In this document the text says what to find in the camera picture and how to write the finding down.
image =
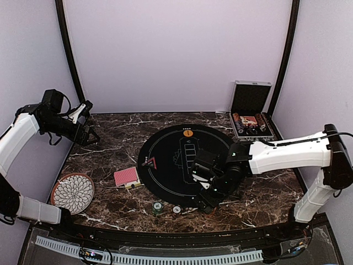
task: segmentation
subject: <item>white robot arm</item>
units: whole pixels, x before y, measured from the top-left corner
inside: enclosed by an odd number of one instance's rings
[[[334,125],[323,132],[283,141],[257,141],[233,144],[225,163],[215,154],[199,151],[191,168],[194,180],[205,188],[196,199],[197,206],[211,212],[226,196],[234,192],[241,180],[252,174],[306,166],[320,167],[319,173],[295,205],[290,218],[308,223],[337,190],[353,183],[353,169],[346,147]],[[219,164],[224,164],[222,174]]]
[[[0,214],[6,224],[13,224],[15,217],[49,224],[59,224],[63,218],[63,209],[20,195],[6,180],[12,162],[33,135],[40,132],[51,137],[54,133],[60,137],[59,141],[65,136],[80,145],[99,141],[92,128],[85,128],[77,121],[80,116],[88,117],[91,102],[59,114],[64,97],[55,89],[47,90],[41,103],[26,105],[17,111],[14,123],[0,137]]]

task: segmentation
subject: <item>white wall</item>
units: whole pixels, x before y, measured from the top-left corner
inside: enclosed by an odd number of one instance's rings
[[[54,1],[8,0],[0,6],[0,134],[16,110],[41,101],[56,88],[78,103],[62,46]],[[71,143],[49,146],[34,136],[12,165],[7,180],[23,195],[46,202]],[[0,223],[1,264],[17,264],[28,225]]]
[[[353,1],[302,1],[291,59],[274,120],[285,138],[333,123],[353,133]],[[342,136],[353,158],[353,139]],[[311,184],[317,169],[303,170]],[[327,212],[346,264],[353,264],[353,187]]]
[[[66,0],[93,113],[228,110],[235,80],[275,83],[291,0]]]

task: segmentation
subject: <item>round game mat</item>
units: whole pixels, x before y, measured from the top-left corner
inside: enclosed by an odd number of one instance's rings
[[[196,207],[192,197],[203,188],[189,169],[198,150],[227,155],[233,140],[203,125],[165,128],[142,146],[137,171],[145,186],[160,199],[183,207]]]

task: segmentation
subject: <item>marble table surface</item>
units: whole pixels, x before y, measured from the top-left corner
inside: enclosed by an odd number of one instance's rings
[[[183,209],[172,215],[174,205],[164,203],[154,216],[152,203],[160,201],[145,186],[117,188],[114,172],[136,166],[143,143],[154,133],[178,124],[213,127],[235,140],[228,114],[141,113],[96,114],[88,125],[100,135],[98,144],[75,145],[59,178],[78,172],[91,177],[95,195],[89,207],[74,215],[76,224],[136,232],[216,232],[278,224],[303,195],[291,169],[271,171],[246,178],[237,192],[210,215]]]

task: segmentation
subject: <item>decorative plate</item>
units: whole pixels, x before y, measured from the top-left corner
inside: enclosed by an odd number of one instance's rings
[[[78,214],[90,204],[94,195],[94,184],[86,174],[72,173],[60,179],[51,192],[51,204],[63,207],[71,215]]]

